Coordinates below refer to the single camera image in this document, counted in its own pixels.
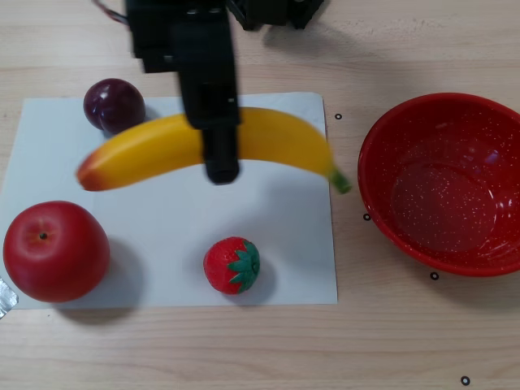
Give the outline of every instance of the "wooden table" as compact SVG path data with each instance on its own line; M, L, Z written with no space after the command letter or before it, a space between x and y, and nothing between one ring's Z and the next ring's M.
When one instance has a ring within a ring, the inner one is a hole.
M120 8L120 2L109 2ZM305 31L233 23L242 93L314 91L339 165L356 176L371 125L425 93L520 110L518 0L331 0ZM0 167L24 98L82 97L106 77L145 96L129 35L87 0L0 0ZM341 113L343 119L335 119ZM333 195L339 305L9 313L0 388L428 390L520 388L520 274L466 279L417 264Z

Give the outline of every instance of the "toy fruit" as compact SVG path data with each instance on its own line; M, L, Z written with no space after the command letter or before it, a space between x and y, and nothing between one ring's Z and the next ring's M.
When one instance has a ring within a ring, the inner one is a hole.
M260 271L260 255L253 243L230 237L217 242L204 257L204 272L215 290L240 294L248 290Z
M93 85L84 96L84 113L89 122L110 134L145 121L145 100L125 80L106 79Z
M3 261L15 285L38 301L82 297L101 281L110 248L98 221L68 201L48 201L19 214L7 230Z
M242 108L240 158L272 161L318 173L341 193L350 183L337 169L325 137L296 116ZM116 189L168 171L202 163L202 136L184 115L156 119L110 139L77 172L89 191Z

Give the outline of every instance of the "banana stem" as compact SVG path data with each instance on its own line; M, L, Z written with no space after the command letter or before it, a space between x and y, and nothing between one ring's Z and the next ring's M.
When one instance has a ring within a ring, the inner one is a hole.
M334 167L331 174L328 176L328 179L331 184L336 187L339 193L347 193L352 189L349 179L347 179L347 177L336 167Z

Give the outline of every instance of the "plum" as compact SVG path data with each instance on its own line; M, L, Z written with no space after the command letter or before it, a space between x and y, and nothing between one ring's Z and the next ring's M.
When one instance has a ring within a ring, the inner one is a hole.
M145 100L132 84L105 79L90 87L83 110L89 122L112 135L145 121Z

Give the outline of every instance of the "red colander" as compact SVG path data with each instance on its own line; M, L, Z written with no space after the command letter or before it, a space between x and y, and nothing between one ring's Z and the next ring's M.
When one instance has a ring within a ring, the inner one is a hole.
M520 115L462 93L417 97L370 130L358 180L407 254L468 276L520 270Z

